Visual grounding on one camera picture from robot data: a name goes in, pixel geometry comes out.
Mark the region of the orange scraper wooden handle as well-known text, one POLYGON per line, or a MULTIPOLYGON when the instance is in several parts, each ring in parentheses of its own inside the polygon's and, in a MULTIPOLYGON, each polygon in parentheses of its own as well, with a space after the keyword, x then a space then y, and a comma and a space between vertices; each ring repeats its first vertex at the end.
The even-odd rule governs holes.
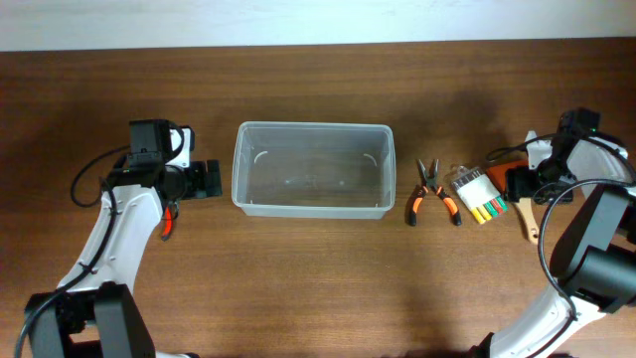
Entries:
MULTIPOLYGON (((500 191, 500 193, 504 194, 506 191, 506 172, 509 169, 518 167, 527 168, 528 161, 524 159, 495 165, 493 167, 487 168, 486 174, 491 182, 494 184, 494 186, 500 191)), ((522 198, 519 202, 512 202, 512 205, 516 208, 518 214, 521 217, 523 227, 525 229, 526 239, 536 246, 538 244, 540 231, 539 226, 535 220, 535 216, 533 214, 531 199, 522 198)))

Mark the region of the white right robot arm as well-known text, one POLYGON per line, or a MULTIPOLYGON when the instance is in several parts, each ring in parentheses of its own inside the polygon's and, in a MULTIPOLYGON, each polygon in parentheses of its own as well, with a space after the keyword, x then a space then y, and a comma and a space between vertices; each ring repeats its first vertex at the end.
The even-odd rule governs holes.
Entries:
POLYGON ((601 116, 587 108, 564 112, 557 129, 530 132, 517 145, 525 165, 499 164, 511 203, 546 205, 538 228, 546 289, 510 326, 489 333, 472 357, 556 357, 585 325, 635 304, 635 253, 613 244, 635 241, 635 169, 624 143, 600 131, 601 116))

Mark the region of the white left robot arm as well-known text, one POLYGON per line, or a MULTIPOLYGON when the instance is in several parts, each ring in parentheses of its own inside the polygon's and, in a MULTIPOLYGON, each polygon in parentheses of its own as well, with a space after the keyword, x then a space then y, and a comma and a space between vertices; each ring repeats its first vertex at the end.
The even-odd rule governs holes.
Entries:
POLYGON ((194 161, 195 132, 168 119, 133 120, 129 144, 101 179, 99 214, 79 258, 55 290, 32 295, 14 354, 159 357, 133 298, 147 243, 167 241, 183 200, 222 194, 219 163, 194 161))

